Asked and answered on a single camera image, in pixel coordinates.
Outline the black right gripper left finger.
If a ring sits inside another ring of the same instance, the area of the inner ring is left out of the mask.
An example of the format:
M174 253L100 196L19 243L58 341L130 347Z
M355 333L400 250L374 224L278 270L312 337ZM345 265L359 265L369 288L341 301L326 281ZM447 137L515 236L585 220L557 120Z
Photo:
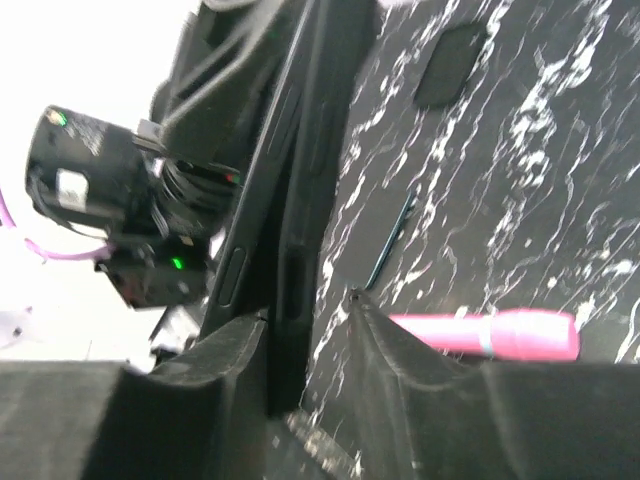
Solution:
M5 479L259 479L263 321L238 318L143 374L106 362L3 362Z

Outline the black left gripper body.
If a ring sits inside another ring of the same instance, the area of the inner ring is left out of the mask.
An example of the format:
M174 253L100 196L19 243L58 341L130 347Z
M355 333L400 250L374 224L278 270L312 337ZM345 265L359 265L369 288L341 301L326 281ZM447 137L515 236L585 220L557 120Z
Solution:
M180 43L160 121L167 157L209 165L252 124L287 53L298 1L203 1Z

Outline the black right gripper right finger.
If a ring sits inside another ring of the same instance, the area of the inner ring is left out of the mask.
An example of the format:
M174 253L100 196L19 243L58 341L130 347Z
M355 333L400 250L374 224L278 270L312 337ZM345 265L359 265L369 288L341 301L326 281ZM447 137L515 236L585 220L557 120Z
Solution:
M638 477L636 365L462 365L361 291L348 326L364 478Z

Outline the blue smartphone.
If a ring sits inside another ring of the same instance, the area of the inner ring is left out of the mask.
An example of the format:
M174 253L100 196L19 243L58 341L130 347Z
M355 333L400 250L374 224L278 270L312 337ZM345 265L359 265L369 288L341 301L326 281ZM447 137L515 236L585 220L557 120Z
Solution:
M357 241L361 263L359 283L365 289L375 284L414 202L415 192L376 191L359 216L362 239Z

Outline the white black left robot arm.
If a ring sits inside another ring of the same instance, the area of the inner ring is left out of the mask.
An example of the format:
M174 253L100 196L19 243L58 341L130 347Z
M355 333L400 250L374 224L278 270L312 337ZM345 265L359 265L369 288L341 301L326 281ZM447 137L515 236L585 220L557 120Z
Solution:
M202 2L136 130L54 105L43 112L26 192L55 223L104 231L94 265L129 307L205 294L211 238L241 190L301 8Z

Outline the pink cylindrical tool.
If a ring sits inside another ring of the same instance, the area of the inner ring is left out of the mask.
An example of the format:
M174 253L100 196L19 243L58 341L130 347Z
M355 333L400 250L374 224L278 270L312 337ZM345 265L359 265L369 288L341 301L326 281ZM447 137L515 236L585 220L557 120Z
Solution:
M516 361L571 362L580 336L570 314L515 309L488 315L392 315L390 319L430 347Z

